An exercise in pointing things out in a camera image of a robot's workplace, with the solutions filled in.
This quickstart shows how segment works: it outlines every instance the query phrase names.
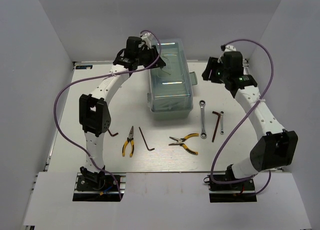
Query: pliers handle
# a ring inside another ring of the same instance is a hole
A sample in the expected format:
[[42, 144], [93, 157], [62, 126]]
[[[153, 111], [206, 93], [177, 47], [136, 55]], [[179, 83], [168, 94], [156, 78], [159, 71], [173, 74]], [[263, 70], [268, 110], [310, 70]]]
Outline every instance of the pliers handle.
[[135, 151], [135, 142], [134, 142], [134, 138], [127, 138], [123, 147], [122, 147], [122, 156], [125, 156], [125, 151], [126, 151], [126, 147], [128, 146], [129, 142], [131, 143], [131, 152], [130, 152], [130, 157], [133, 156], [134, 151]]

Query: allen key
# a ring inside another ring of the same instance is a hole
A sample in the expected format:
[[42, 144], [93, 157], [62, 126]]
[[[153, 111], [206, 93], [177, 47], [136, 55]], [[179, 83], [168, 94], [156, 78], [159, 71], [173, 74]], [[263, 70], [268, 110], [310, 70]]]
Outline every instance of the allen key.
[[109, 129], [108, 129], [108, 133], [110, 134], [111, 137], [117, 136], [119, 134], [118, 132], [115, 134], [112, 134]]
[[217, 129], [218, 129], [218, 126], [219, 126], [219, 121], [220, 121], [221, 115], [220, 115], [219, 112], [216, 112], [216, 111], [212, 111], [212, 113], [218, 116], [218, 120], [216, 121], [215, 129], [214, 129], [214, 134], [213, 134], [213, 137], [212, 137], [212, 142], [214, 142], [214, 141], [215, 141], [215, 138], [216, 138], [216, 133], [217, 133]]
[[147, 145], [147, 142], [146, 142], [146, 140], [145, 140], [144, 134], [142, 133], [140, 127], [139, 127], [139, 130], [140, 130], [140, 133], [141, 133], [141, 136], [142, 136], [142, 138], [143, 138], [143, 141], [144, 141], [144, 144], [145, 144], [146, 148], [148, 149], [148, 151], [153, 151], [155, 148], [151, 148], [151, 149], [148, 148], [148, 145]]

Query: wrench ring end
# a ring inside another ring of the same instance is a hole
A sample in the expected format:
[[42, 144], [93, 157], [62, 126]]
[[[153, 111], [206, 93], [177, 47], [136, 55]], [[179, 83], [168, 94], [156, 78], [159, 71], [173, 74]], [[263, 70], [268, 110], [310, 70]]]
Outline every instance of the wrench ring end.
[[200, 101], [199, 101], [199, 105], [200, 105], [200, 106], [205, 106], [205, 105], [206, 105], [206, 102], [205, 102], [204, 100], [200, 100]]
[[204, 132], [203, 132], [203, 133], [201, 133], [201, 138], [202, 138], [202, 139], [206, 139], [206, 138], [207, 138], [207, 134], [206, 134], [206, 133], [204, 133]]

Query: cable tie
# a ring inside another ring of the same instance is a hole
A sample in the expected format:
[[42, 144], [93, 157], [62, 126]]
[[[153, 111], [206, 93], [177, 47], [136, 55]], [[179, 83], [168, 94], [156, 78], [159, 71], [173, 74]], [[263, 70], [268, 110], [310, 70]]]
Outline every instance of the cable tie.
[[258, 102], [258, 101], [260, 101], [260, 102], [266, 102], [265, 99], [260, 99], [260, 97], [257, 97], [257, 99], [254, 101], [254, 103], [256, 103], [256, 102]]

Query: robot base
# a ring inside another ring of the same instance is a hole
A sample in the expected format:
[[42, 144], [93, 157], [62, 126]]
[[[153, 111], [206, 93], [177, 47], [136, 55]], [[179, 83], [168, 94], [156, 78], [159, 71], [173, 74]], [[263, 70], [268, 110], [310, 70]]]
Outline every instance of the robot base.
[[[120, 185], [121, 196], [123, 197], [126, 185], [124, 174], [114, 175]], [[72, 201], [120, 201], [119, 192], [111, 176], [106, 175], [104, 185], [100, 189], [94, 187], [87, 178], [80, 173], [77, 176]]]
[[[225, 173], [215, 173], [217, 181], [225, 180]], [[255, 184], [252, 179], [237, 184], [216, 184], [210, 175], [203, 180], [209, 184], [210, 202], [256, 202]]]

